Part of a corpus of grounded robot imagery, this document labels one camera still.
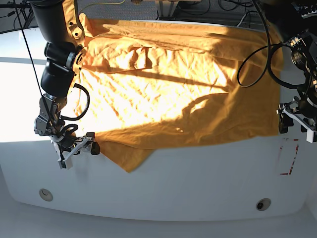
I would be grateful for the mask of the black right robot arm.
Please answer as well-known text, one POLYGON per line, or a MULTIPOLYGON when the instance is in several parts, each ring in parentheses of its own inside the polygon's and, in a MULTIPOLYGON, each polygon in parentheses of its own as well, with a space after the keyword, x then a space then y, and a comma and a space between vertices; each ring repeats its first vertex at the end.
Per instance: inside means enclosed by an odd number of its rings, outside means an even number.
POLYGON ((50 137, 60 168, 70 169, 72 156, 81 151, 92 155, 100 152, 94 132, 88 132, 83 137, 75 134, 78 129, 75 121, 86 114, 90 105, 88 90, 76 82, 87 52, 78 4, 75 0, 24 0, 22 5, 31 9, 47 41, 44 50, 46 66, 42 78, 37 81, 44 94, 39 101, 40 112, 34 122, 34 132, 50 137), (61 110, 66 106, 67 95, 73 88, 83 91, 87 102, 83 112, 71 118, 61 115, 61 110))

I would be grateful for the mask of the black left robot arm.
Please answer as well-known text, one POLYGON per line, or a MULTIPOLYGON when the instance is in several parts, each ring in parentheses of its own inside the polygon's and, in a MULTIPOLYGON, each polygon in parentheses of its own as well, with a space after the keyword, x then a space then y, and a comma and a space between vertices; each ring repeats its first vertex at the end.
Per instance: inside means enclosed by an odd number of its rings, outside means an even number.
POLYGON ((287 133, 293 121, 301 125, 309 142, 317 136, 317 2, 315 0, 255 0, 253 5, 263 23, 267 45, 264 72, 280 86, 297 90, 299 96, 278 106, 279 132, 287 133), (272 70, 277 50, 288 47, 292 63, 304 73, 303 84, 279 79, 272 70))

